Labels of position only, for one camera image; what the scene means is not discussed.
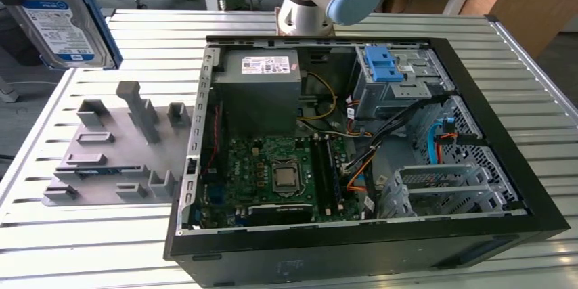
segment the sticker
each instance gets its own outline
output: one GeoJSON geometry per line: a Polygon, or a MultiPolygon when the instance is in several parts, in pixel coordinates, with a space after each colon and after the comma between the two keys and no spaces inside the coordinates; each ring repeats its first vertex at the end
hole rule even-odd
{"type": "Polygon", "coordinates": [[[398,70],[401,72],[403,72],[403,71],[414,72],[414,67],[411,67],[411,66],[398,66],[398,70]]]}
{"type": "Polygon", "coordinates": [[[373,209],[375,208],[375,203],[374,203],[374,201],[370,199],[369,196],[365,197],[363,204],[365,204],[365,206],[367,207],[367,209],[370,209],[371,212],[373,212],[373,209]]]}
{"type": "Polygon", "coordinates": [[[26,0],[22,7],[52,53],[67,61],[94,59],[87,36],[72,24],[72,11],[64,1],[26,0]]]}
{"type": "Polygon", "coordinates": [[[379,175],[378,179],[375,180],[375,185],[386,185],[387,177],[385,175],[379,175]]]}
{"type": "Polygon", "coordinates": [[[347,118],[355,120],[355,108],[347,108],[347,118]]]}
{"type": "Polygon", "coordinates": [[[290,57],[244,57],[242,74],[289,74],[290,57]]]}

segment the gray floor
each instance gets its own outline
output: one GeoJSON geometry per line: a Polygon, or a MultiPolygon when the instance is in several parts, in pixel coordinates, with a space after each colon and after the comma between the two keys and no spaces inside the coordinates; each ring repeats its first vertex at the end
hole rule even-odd
{"type": "MultiPolygon", "coordinates": [[[[263,0],[262,9],[272,10],[282,0],[263,0]]],[[[204,0],[142,0],[148,9],[204,9],[204,0]]],[[[99,0],[104,8],[135,9],[134,0],[99,0]]],[[[230,9],[243,9],[243,0],[227,0],[230,9]]],[[[563,93],[574,104],[578,104],[578,33],[561,33],[553,40],[538,64],[549,73],[563,93]]],[[[63,76],[39,67],[22,67],[0,49],[0,76],[8,82],[18,81],[52,81],[58,82],[63,76]]],[[[54,85],[18,84],[14,85],[22,98],[19,102],[7,104],[0,102],[0,154],[15,155],[32,125],[36,121],[54,85]]],[[[0,176],[6,173],[10,161],[0,160],[0,176]]]]}

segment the metal worktable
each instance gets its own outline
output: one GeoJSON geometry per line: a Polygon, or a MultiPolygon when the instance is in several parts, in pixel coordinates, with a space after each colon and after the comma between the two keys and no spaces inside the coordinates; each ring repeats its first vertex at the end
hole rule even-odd
{"type": "MultiPolygon", "coordinates": [[[[47,208],[40,198],[78,127],[80,102],[98,98],[108,107],[124,106],[116,83],[139,80],[154,105],[194,104],[206,35],[272,35],[275,16],[118,11],[110,27],[122,70],[64,74],[0,183],[3,288],[196,287],[176,263],[163,260],[168,204],[47,208]]],[[[337,26],[337,34],[450,40],[573,229],[470,269],[275,288],[578,288],[578,113],[501,24],[478,16],[377,14],[337,26]]]]}

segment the motherboard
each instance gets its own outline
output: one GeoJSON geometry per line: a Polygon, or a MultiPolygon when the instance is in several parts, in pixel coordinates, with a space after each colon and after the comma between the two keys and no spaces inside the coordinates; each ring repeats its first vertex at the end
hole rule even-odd
{"type": "Polygon", "coordinates": [[[227,181],[207,188],[211,227],[358,219],[339,184],[346,160],[341,137],[231,139],[227,181]]]}

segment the ram slot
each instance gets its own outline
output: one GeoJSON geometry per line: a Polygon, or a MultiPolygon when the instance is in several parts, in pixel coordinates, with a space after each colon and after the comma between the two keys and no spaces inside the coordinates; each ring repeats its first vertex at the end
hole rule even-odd
{"type": "Polygon", "coordinates": [[[319,214],[331,215],[337,211],[337,200],[334,195],[334,178],[331,172],[331,157],[327,151],[327,140],[313,139],[311,144],[311,167],[315,177],[317,206],[319,214]]]}
{"type": "Polygon", "coordinates": [[[330,167],[331,167],[331,182],[334,184],[334,196],[335,196],[337,210],[343,210],[342,188],[339,186],[339,173],[338,173],[338,169],[337,169],[337,165],[335,165],[334,148],[331,147],[331,140],[327,140],[326,143],[327,143],[327,155],[329,155],[329,161],[330,161],[330,167]]]}

